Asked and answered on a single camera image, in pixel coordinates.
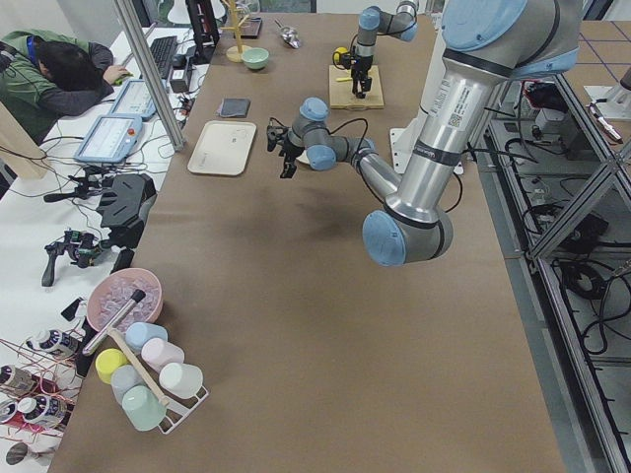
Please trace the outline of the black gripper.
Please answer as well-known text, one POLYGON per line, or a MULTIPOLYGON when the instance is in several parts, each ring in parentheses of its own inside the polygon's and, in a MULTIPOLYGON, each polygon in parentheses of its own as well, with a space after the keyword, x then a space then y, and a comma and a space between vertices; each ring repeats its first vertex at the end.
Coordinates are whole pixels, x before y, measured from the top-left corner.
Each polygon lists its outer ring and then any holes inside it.
POLYGON ((305 151, 302 138, 294 131, 288 131, 282 141, 284 152, 283 168, 280 173, 282 179, 291 179, 296 170, 295 160, 305 151))
POLYGON ((372 65, 372 56, 355 56, 352 61, 352 94, 357 99, 364 99, 367 93, 371 90, 372 79, 369 76, 369 71, 372 65))

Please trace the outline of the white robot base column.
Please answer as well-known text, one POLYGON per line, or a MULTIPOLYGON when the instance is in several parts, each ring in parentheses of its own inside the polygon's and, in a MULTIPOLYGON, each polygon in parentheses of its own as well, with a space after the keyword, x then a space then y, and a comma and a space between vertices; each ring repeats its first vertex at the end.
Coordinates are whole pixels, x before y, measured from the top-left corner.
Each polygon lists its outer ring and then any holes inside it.
POLYGON ((445 1, 444 5, 439 7, 438 1, 436 1, 434 6, 431 6, 431 1, 425 2, 425 15, 432 20, 436 32, 436 39, 417 115, 411 119, 407 126, 403 128, 391 128, 389 130, 392 166, 398 174, 403 174, 407 168, 415 142, 423 128, 428 112, 434 103, 434 99, 437 96, 439 86, 445 74, 445 65, 442 56, 446 45, 442 38, 443 14, 439 13, 439 10, 446 7, 447 4, 448 2, 445 1))

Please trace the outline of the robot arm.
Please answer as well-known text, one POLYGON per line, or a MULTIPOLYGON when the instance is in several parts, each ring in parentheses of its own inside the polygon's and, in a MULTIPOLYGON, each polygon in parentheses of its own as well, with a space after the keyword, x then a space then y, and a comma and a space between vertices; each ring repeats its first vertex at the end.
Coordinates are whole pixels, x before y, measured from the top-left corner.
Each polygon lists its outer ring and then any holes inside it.
POLYGON ((571 69, 581 20, 579 1, 449 2, 441 24, 446 71, 404 173, 391 168, 371 141, 332 135, 328 107, 319 98, 306 99, 291 126, 269 135, 268 147, 281 149, 284 178, 293 176, 300 155, 314 170, 348 163, 360 174, 383 205, 363 224, 364 245, 377 263, 439 257, 453 240, 439 201, 491 93, 505 81, 571 69))
POLYGON ((378 6, 364 9, 359 17, 357 37, 351 47, 352 94, 363 99, 371 90, 375 46, 379 35, 410 42, 417 33, 418 1, 400 1, 394 14, 378 6))

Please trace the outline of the spare robot base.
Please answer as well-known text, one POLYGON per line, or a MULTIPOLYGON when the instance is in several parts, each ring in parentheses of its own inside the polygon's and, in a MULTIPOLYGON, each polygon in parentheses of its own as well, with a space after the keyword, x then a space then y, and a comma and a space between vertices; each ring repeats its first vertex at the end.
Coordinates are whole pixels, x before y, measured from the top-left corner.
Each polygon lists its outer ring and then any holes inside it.
POLYGON ((630 120, 630 76, 628 69, 614 86, 584 86, 591 104, 605 119, 630 120))

